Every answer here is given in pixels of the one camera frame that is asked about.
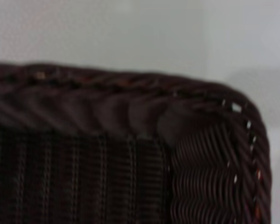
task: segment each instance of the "wicker weave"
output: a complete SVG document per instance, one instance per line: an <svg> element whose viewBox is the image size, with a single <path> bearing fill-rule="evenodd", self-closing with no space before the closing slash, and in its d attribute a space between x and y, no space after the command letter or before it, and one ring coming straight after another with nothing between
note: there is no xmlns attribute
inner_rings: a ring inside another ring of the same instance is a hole
<svg viewBox="0 0 280 224"><path fill-rule="evenodd" d="M0 224L269 224L256 107L160 74L0 64Z"/></svg>

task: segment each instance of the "dark brown wicker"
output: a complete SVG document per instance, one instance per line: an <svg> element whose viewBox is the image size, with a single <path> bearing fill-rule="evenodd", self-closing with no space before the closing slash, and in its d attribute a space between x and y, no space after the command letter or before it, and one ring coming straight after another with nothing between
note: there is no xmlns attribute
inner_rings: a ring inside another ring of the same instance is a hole
<svg viewBox="0 0 280 224"><path fill-rule="evenodd" d="M0 224L269 224L260 114L224 85L0 64Z"/></svg>

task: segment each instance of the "white wall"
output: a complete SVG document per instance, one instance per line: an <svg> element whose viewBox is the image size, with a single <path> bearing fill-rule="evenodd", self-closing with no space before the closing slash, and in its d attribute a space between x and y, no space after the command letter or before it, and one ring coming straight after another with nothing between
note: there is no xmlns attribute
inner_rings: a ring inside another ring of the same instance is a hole
<svg viewBox="0 0 280 224"><path fill-rule="evenodd" d="M280 0L0 0L0 60L159 70L255 100L280 224Z"/></svg>

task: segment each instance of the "wicker basket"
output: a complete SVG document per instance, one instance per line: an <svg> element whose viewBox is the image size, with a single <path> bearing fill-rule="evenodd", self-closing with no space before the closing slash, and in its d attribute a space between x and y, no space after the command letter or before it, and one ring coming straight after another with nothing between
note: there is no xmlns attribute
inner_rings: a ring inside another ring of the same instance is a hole
<svg viewBox="0 0 280 224"><path fill-rule="evenodd" d="M0 64L0 224L269 224L269 143L224 85Z"/></svg>

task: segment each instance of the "woven rim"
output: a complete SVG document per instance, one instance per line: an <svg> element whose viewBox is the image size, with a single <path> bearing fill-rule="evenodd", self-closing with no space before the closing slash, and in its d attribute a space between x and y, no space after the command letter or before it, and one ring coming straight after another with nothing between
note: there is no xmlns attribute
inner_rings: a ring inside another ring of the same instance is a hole
<svg viewBox="0 0 280 224"><path fill-rule="evenodd" d="M244 177L243 222L270 223L272 175L266 129L257 108L241 93L221 84L160 74L0 64L1 125L160 136L173 147L187 129L183 120L195 114L228 121L236 138L237 169Z"/></svg>

